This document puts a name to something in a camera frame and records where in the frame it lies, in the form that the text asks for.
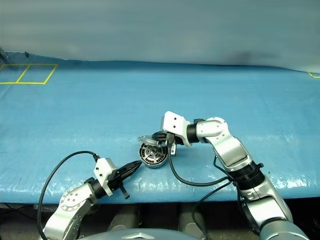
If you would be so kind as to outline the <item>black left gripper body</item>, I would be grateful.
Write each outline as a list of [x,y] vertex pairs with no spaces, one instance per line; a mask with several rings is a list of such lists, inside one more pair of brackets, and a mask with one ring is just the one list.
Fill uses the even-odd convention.
[[125,199],[129,198],[129,193],[125,189],[123,181],[128,176],[129,174],[127,172],[117,170],[111,180],[108,181],[108,187],[110,190],[114,192],[115,190],[120,189]]

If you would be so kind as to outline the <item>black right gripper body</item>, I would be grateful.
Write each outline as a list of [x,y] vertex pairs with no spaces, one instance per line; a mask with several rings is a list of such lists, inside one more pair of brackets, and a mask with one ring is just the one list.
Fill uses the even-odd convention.
[[166,146],[168,149],[172,149],[173,146],[176,144],[176,136],[174,133],[165,132],[162,140],[162,145]]

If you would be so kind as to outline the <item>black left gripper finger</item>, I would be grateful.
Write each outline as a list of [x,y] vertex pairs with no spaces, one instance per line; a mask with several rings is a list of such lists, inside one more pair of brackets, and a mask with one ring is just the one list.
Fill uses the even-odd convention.
[[141,166],[141,164],[141,161],[127,163],[117,170],[117,174],[121,177],[129,177]]
[[134,172],[136,172],[140,164],[126,164],[117,169],[117,182],[122,183],[125,179],[131,176]]

